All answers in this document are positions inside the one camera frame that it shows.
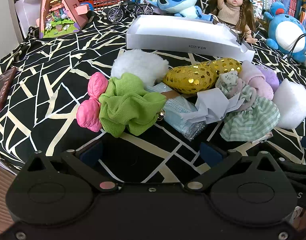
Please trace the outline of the blue Stitch plush toy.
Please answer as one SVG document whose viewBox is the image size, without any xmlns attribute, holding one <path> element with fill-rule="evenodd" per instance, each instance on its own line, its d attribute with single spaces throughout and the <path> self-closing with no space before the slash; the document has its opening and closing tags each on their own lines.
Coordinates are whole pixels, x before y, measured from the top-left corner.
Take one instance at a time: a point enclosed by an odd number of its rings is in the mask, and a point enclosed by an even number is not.
<svg viewBox="0 0 306 240">
<path fill-rule="evenodd" d="M 144 0 L 152 5 L 157 14 L 170 14 L 176 17 L 204 20 L 212 22 L 213 16 L 204 14 L 202 9 L 196 5 L 197 0 Z"/>
</svg>

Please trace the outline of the pink fabric bow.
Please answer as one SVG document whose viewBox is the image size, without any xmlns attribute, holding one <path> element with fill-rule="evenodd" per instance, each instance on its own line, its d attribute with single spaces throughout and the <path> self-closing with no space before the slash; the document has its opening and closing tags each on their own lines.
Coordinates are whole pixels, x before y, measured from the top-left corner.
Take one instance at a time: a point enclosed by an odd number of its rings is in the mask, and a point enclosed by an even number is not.
<svg viewBox="0 0 306 240">
<path fill-rule="evenodd" d="M 80 127 L 92 132 L 99 132 L 102 128 L 99 119 L 101 106 L 99 97 L 105 93 L 108 83 L 108 79 L 101 72 L 96 72 L 90 77 L 87 86 L 89 99 L 80 104 L 76 113 L 76 120 Z"/>
</svg>

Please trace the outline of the gold sequin heart pillow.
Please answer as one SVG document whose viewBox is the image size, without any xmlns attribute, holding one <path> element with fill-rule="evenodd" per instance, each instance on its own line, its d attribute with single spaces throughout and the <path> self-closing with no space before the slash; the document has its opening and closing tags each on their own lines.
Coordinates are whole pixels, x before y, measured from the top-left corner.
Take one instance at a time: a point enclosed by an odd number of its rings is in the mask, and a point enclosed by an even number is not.
<svg viewBox="0 0 306 240">
<path fill-rule="evenodd" d="M 170 69 L 163 78 L 163 83 L 182 94 L 196 94 L 211 89 L 220 74 L 230 71 L 241 72 L 242 63 L 232 58 L 220 58 L 189 66 Z"/>
</svg>

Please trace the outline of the pink soft cloth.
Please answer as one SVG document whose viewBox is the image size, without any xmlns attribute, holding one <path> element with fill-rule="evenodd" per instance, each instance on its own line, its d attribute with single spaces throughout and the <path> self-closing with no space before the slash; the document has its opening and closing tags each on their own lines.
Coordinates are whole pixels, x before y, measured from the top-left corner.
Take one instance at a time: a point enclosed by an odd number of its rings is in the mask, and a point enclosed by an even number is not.
<svg viewBox="0 0 306 240">
<path fill-rule="evenodd" d="M 257 92 L 258 96 L 273 99 L 273 89 L 267 83 L 264 74 L 250 61 L 245 60 L 242 63 L 242 70 L 238 75 L 246 85 L 251 86 Z"/>
</svg>

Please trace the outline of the blue round plush toy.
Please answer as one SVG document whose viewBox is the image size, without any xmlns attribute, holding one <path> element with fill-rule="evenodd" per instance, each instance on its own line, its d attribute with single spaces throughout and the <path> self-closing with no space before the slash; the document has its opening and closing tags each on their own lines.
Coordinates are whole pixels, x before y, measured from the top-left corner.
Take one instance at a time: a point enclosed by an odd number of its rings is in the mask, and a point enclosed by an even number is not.
<svg viewBox="0 0 306 240">
<path fill-rule="evenodd" d="M 272 3 L 264 18 L 269 22 L 266 45 L 282 52 L 285 59 L 292 58 L 306 67 L 306 27 L 287 14 L 280 2 Z"/>
</svg>

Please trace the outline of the green striped doll dress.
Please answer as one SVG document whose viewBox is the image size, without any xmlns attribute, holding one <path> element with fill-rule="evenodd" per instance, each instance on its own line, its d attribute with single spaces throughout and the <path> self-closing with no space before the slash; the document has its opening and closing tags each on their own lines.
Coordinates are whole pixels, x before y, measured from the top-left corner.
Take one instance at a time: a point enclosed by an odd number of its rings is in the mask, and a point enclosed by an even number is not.
<svg viewBox="0 0 306 240">
<path fill-rule="evenodd" d="M 259 96 L 255 88 L 238 77 L 238 72 L 220 74 L 215 84 L 226 98 L 237 96 L 243 103 L 225 115 L 220 132 L 225 141 L 256 141 L 278 124 L 280 112 L 271 100 Z"/>
</svg>

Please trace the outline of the white paper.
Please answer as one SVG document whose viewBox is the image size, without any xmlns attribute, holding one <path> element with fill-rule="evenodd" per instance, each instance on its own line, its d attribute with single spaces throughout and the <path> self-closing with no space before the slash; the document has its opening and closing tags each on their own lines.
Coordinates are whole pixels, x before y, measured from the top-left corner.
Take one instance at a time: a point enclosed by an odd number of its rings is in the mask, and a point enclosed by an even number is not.
<svg viewBox="0 0 306 240">
<path fill-rule="evenodd" d="M 240 98 L 240 92 L 228 99 L 218 88 L 205 90 L 197 93 L 197 111 L 182 113 L 181 116 L 191 123 L 204 121 L 210 124 L 223 120 L 227 113 L 239 109 L 244 101 L 244 98 Z"/>
</svg>

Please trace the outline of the black miniature bicycle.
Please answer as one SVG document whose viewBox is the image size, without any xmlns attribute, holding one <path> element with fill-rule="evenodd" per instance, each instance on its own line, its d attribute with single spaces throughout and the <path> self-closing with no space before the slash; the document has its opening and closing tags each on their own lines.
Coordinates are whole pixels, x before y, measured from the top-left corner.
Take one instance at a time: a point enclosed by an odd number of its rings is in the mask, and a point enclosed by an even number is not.
<svg viewBox="0 0 306 240">
<path fill-rule="evenodd" d="M 107 20 L 111 23 L 119 23 L 127 17 L 137 18 L 141 15 L 153 14 L 154 9 L 150 4 L 133 2 L 131 0 L 120 0 L 116 6 L 109 9 L 106 16 Z"/>
</svg>

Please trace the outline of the green fabric scrunchie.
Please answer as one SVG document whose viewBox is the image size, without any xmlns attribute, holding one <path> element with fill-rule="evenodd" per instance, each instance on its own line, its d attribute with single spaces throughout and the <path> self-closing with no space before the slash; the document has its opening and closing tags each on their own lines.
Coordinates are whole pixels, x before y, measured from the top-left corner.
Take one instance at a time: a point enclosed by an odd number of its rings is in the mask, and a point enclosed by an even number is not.
<svg viewBox="0 0 306 240">
<path fill-rule="evenodd" d="M 105 93 L 99 97 L 99 120 L 115 138 L 125 129 L 139 136 L 157 121 L 166 101 L 165 95 L 146 91 L 139 77 L 124 73 L 121 78 L 110 78 Z"/>
</svg>

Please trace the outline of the white cardboard box tray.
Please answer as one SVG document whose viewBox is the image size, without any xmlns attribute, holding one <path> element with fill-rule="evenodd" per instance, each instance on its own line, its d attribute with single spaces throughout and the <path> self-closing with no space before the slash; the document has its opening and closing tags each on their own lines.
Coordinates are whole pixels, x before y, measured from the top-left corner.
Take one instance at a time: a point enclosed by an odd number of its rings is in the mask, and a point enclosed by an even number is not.
<svg viewBox="0 0 306 240">
<path fill-rule="evenodd" d="M 175 16 L 141 15 L 126 33 L 128 49 L 177 51 L 252 61 L 255 50 L 228 26 Z"/>
</svg>

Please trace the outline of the brown haired baby doll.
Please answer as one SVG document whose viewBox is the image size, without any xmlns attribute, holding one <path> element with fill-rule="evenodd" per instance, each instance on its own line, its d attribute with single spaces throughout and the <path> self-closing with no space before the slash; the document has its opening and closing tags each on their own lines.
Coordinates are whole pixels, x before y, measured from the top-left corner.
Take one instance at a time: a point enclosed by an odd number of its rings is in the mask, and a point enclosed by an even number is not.
<svg viewBox="0 0 306 240">
<path fill-rule="evenodd" d="M 239 31 L 246 42 L 257 42 L 252 36 L 256 26 L 250 0 L 209 0 L 208 9 L 221 23 Z"/>
</svg>

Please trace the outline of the white fluffy pompom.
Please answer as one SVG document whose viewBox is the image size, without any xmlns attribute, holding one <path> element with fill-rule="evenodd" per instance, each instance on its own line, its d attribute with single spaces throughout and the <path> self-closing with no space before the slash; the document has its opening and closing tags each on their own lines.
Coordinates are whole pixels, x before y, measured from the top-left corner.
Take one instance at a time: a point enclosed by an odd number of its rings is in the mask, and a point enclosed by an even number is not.
<svg viewBox="0 0 306 240">
<path fill-rule="evenodd" d="M 169 62 L 159 55 L 133 49 L 126 50 L 115 59 L 111 77 L 120 79 L 123 74 L 130 73 L 139 77 L 146 87 L 152 87 L 163 80 L 168 69 Z"/>
</svg>

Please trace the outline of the pink triangular miniature house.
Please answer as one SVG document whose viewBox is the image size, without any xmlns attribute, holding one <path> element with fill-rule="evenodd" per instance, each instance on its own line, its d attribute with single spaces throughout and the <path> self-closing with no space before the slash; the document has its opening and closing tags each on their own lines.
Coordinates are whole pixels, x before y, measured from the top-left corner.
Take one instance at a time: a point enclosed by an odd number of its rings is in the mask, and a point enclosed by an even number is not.
<svg viewBox="0 0 306 240">
<path fill-rule="evenodd" d="M 78 0 L 41 0 L 39 38 L 54 38 L 79 32 L 88 22 L 87 4 Z"/>
</svg>

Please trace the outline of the black white patterned tablecloth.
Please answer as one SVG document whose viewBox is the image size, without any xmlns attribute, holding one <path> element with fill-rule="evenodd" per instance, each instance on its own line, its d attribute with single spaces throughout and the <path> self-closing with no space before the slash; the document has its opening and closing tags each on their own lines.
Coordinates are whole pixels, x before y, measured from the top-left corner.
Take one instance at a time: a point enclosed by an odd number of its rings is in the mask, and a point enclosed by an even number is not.
<svg viewBox="0 0 306 240">
<path fill-rule="evenodd" d="M 121 138 L 81 128 L 75 119 L 87 98 L 87 83 L 95 72 L 109 76 L 114 60 L 125 49 L 125 35 L 132 24 L 126 18 L 110 24 L 102 12 L 90 12 L 90 23 L 81 32 L 38 40 L 35 31 L 9 55 L 0 59 L 0 74 L 11 67 L 18 72 L 4 108 L 0 111 L 0 156 L 21 169 L 35 152 L 47 156 L 92 143 L 91 166 L 124 182 L 182 183 L 208 170 L 199 154 L 200 144 L 210 142 L 222 150 L 256 155 L 269 151 L 276 157 L 306 164 L 306 119 L 296 129 L 276 128 L 268 142 L 226 142 L 221 125 L 208 125 L 194 140 L 186 140 L 164 121 L 139 137 Z"/>
</svg>

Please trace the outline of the purple fluffy plush toy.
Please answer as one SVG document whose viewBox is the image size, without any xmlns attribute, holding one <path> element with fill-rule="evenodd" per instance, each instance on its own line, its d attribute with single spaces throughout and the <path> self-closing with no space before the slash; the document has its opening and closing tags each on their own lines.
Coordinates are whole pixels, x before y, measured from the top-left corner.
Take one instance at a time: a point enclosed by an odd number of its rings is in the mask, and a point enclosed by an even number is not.
<svg viewBox="0 0 306 240">
<path fill-rule="evenodd" d="M 278 79 L 277 74 L 267 66 L 264 65 L 256 65 L 256 67 L 262 72 L 265 76 L 266 82 L 271 86 L 273 92 L 275 93 L 280 85 L 280 80 Z"/>
</svg>

